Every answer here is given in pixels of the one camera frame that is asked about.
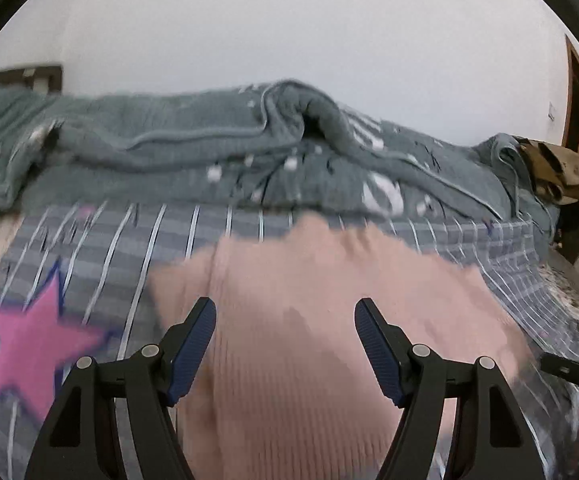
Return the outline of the pink knit sweater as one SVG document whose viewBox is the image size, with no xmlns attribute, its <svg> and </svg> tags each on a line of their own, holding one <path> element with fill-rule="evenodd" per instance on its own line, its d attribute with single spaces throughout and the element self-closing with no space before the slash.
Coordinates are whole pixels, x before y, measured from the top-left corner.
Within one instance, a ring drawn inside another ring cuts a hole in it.
<svg viewBox="0 0 579 480">
<path fill-rule="evenodd" d="M 507 379 L 529 363 L 521 328 L 478 269 L 421 255 L 377 226 L 334 230 L 306 214 L 279 238 L 224 236 L 156 266 L 163 326 L 196 300 L 218 321 L 178 437 L 199 479 L 372 479 L 400 419 L 355 331 L 371 298 L 390 324 L 449 360 L 491 356 Z"/>
</svg>

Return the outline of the brown clothes pile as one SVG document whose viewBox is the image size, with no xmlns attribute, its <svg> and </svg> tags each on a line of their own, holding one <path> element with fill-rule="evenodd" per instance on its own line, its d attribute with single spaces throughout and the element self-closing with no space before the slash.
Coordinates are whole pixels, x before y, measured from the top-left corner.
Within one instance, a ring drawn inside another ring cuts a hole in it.
<svg viewBox="0 0 579 480">
<path fill-rule="evenodd" d="M 559 206 L 579 202 L 579 153 L 536 140 L 517 142 L 536 196 Z"/>
</svg>

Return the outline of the grey checked duvet cover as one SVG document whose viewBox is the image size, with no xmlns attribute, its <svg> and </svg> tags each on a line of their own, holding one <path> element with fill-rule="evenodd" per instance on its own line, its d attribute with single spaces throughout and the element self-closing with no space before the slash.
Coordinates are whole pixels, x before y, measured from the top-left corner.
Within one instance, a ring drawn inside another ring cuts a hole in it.
<svg viewBox="0 0 579 480">
<path fill-rule="evenodd" d="M 23 306 L 54 266 L 64 279 L 64 310 L 104 325 L 102 360 L 134 351 L 159 333 L 146 292 L 157 262 L 193 255 L 224 234 L 266 240 L 285 234 L 295 214 L 208 206 L 174 208 L 53 206 L 28 214 L 0 260 L 0 307 Z M 526 221 L 383 220 L 381 230 L 419 252 L 461 266 L 475 264 L 529 337 L 531 348 L 579 361 L 579 309 L 568 307 L 539 268 Z"/>
</svg>

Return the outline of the grey-green fleece blanket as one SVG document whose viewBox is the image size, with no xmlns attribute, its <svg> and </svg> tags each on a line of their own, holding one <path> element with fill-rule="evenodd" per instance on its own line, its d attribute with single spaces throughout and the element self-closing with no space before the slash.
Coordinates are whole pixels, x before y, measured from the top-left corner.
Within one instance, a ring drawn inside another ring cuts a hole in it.
<svg viewBox="0 0 579 480">
<path fill-rule="evenodd" d="M 511 136 L 464 148 L 300 81 L 98 98 L 0 87 L 0 214 L 99 202 L 523 219 L 543 234 L 557 219 Z"/>
</svg>

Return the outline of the dark wooden headboard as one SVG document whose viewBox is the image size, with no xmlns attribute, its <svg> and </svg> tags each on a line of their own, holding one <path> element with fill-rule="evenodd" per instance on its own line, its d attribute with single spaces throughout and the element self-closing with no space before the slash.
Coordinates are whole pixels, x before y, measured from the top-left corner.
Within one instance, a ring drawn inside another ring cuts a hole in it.
<svg viewBox="0 0 579 480">
<path fill-rule="evenodd" d="M 40 93 L 62 92 L 61 65 L 22 66 L 0 70 L 0 86 L 16 86 Z"/>
</svg>

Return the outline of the white wall switch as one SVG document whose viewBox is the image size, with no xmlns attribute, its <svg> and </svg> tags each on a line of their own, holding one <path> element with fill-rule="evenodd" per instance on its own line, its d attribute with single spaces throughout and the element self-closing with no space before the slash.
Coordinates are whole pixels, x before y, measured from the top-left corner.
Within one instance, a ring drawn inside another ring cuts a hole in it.
<svg viewBox="0 0 579 480">
<path fill-rule="evenodd" d="M 555 122 L 556 108 L 554 107 L 554 105 L 551 102 L 549 104 L 549 112 L 547 113 L 547 116 L 549 116 L 551 122 Z"/>
</svg>

